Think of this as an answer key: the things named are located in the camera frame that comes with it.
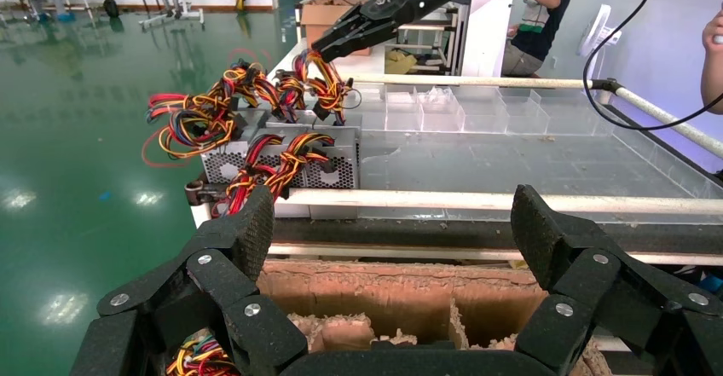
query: white desk fan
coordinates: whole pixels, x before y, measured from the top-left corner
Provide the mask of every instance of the white desk fan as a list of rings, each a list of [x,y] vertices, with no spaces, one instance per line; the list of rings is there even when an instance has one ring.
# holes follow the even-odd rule
[[[577,49],[577,54],[579,56],[590,56],[590,54],[592,54],[595,48],[597,48],[605,40],[605,38],[607,38],[610,33],[613,32],[615,28],[605,26],[608,23],[608,18],[610,18],[611,11],[612,7],[610,5],[600,5],[600,11],[598,11],[598,15],[590,21],[590,24],[587,25],[587,29],[582,33],[580,47]],[[616,33],[615,36],[612,37],[610,41],[608,41],[607,44],[600,50],[600,52],[604,54],[605,48],[611,45],[615,45],[617,41],[620,40],[621,35],[621,32]],[[600,56],[599,52],[593,57],[593,61],[591,62],[589,68],[590,72],[586,75],[588,79],[592,78],[595,73],[595,67],[598,63],[598,56]]]

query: person's hand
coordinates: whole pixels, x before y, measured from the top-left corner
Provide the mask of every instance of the person's hand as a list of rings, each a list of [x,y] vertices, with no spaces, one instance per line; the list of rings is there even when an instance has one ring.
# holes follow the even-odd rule
[[[519,24],[507,28],[507,37],[514,38],[518,34]]]
[[[713,38],[723,36],[723,9],[703,30],[703,46],[709,53],[723,54],[723,44],[715,43]]]

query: cardboard box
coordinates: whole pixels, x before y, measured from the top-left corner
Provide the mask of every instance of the cardboard box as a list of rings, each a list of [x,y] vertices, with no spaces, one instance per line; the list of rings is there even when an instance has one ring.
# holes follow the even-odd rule
[[[346,14],[353,5],[367,0],[312,0],[301,9],[301,25],[306,28],[306,39],[309,46],[316,42],[324,32]],[[352,55],[369,56],[372,49],[357,50]]]
[[[307,336],[311,352],[366,350],[374,340],[510,350],[547,296],[526,270],[434,264],[267,260],[257,285]],[[572,374],[611,372],[588,346]]]

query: robotic arm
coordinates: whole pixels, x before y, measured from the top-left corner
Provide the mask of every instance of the robotic arm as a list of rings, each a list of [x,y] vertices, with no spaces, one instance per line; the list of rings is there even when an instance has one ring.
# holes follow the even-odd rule
[[[399,26],[420,20],[451,0],[369,0],[350,9],[312,45],[324,61],[392,39]]]

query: plastic compartment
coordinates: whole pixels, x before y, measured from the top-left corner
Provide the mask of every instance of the plastic compartment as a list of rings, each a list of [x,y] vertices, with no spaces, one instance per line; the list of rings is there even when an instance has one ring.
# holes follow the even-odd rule
[[[361,105],[354,109],[363,113],[361,128],[364,130],[384,130],[386,127],[385,86],[383,84],[359,84]]]
[[[497,88],[461,86],[453,90],[465,112],[465,133],[505,133],[510,122]]]
[[[550,117],[540,107],[540,95],[533,90],[528,96],[503,96],[510,120],[507,125],[508,135],[544,135]]]
[[[582,95],[545,97],[541,99],[540,107],[550,116],[548,135],[593,136],[598,128],[600,117]]]
[[[417,94],[422,106],[423,131],[459,132],[465,124],[465,112],[450,88],[434,88]]]
[[[386,87],[386,129],[389,131],[420,131],[422,107],[413,86],[390,84]]]

